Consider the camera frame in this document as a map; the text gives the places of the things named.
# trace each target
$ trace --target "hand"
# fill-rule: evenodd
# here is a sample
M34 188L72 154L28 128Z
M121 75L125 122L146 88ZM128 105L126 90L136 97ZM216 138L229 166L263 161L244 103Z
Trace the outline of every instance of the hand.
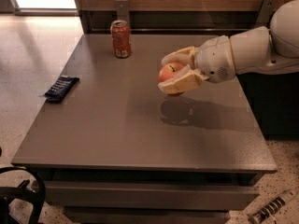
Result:
M196 51L195 47L187 47L162 58L161 65L182 63L185 66L174 77L158 84L162 92L173 95L194 90L202 84L203 80L208 79L194 63Z

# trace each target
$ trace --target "can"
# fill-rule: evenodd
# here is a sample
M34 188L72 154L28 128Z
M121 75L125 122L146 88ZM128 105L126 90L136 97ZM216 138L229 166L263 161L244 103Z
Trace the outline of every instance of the can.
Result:
M131 55L130 27L127 21L113 21L110 27L114 54L118 58L126 58Z

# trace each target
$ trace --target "drawer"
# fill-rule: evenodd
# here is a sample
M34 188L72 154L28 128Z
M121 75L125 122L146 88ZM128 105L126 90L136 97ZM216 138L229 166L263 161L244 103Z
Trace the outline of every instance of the drawer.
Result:
M224 224L228 212L66 207L73 222L106 224Z
M253 187L46 181L46 202L60 206L172 210L243 210Z

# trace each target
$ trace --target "can lid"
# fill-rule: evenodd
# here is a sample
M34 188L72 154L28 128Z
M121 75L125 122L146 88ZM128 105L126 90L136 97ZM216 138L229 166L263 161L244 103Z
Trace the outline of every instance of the can lid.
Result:
M112 22L113 27L124 27L124 26L126 26L126 24L127 24L127 21L125 21L125 20L115 20Z

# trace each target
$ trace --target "metal bracket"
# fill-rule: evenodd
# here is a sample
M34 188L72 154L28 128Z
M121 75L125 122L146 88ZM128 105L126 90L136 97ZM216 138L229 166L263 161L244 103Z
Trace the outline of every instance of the metal bracket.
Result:
M128 22L128 25L130 26L128 0L115 0L115 4L118 20L125 20Z
M263 0L254 28L266 26L270 22L270 18L277 6L277 3L278 0Z

